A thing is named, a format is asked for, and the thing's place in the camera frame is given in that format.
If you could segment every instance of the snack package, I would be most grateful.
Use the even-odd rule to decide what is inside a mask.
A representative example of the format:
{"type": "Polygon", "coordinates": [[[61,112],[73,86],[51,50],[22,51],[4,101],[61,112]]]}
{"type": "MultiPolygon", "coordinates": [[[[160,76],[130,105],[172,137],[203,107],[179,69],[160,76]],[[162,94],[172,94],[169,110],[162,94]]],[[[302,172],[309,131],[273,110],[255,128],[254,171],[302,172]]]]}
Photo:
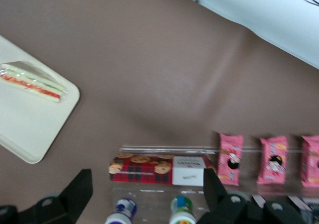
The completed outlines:
{"type": "Polygon", "coordinates": [[[203,186],[205,155],[119,153],[109,165],[111,181],[203,186]]]}
{"type": "Polygon", "coordinates": [[[217,175],[223,184],[239,185],[239,165],[244,137],[220,134],[217,175]]]}
{"type": "Polygon", "coordinates": [[[263,145],[262,163],[257,184],[284,184],[288,142],[285,136],[261,138],[263,145]]]}
{"type": "Polygon", "coordinates": [[[319,187],[319,135],[303,138],[302,184],[305,187],[319,187]]]}

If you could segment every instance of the pink snack package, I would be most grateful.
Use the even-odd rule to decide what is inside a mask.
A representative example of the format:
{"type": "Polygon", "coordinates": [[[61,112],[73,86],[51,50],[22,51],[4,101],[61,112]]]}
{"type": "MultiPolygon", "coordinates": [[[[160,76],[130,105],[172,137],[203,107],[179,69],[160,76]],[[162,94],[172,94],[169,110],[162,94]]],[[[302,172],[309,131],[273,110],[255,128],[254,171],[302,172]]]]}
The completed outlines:
{"type": "Polygon", "coordinates": [[[305,187],[319,187],[319,135],[303,138],[301,181],[305,187]]]}
{"type": "Polygon", "coordinates": [[[223,184],[239,185],[239,164],[244,137],[220,134],[220,154],[217,175],[223,184]]]}
{"type": "Polygon", "coordinates": [[[260,139],[263,145],[261,169],[257,184],[284,184],[288,142],[285,136],[260,139]]]}

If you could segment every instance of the sandwich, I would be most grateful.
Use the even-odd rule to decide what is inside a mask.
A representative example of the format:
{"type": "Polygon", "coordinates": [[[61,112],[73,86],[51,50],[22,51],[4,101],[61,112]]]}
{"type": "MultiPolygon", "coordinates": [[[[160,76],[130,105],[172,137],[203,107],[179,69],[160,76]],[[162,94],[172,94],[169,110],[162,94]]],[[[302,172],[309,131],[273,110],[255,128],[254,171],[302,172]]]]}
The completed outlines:
{"type": "Polygon", "coordinates": [[[0,81],[54,102],[60,102],[65,93],[65,87],[50,75],[22,61],[1,64],[0,81]]]}

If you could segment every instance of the white tray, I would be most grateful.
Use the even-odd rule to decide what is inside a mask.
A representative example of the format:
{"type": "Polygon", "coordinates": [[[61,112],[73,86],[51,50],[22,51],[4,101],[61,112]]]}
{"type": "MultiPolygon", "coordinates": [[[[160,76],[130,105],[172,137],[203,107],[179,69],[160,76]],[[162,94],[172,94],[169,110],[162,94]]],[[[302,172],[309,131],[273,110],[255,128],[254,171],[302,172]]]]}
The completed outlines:
{"type": "Polygon", "coordinates": [[[27,163],[45,156],[80,98],[78,88],[19,47],[0,36],[0,64],[28,61],[66,88],[55,103],[0,83],[0,144],[27,163]]]}

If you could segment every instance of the bottle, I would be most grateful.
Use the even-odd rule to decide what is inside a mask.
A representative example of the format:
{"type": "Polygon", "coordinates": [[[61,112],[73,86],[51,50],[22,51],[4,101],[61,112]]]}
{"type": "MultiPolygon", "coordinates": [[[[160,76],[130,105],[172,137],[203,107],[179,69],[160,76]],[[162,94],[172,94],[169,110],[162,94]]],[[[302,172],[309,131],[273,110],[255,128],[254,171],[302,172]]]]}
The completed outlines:
{"type": "Polygon", "coordinates": [[[116,204],[115,211],[109,215],[105,224],[132,224],[136,210],[136,204],[131,199],[120,199],[116,204]]]}
{"type": "Polygon", "coordinates": [[[184,196],[174,198],[170,204],[172,215],[169,224],[196,224],[192,213],[193,203],[184,196]]]}

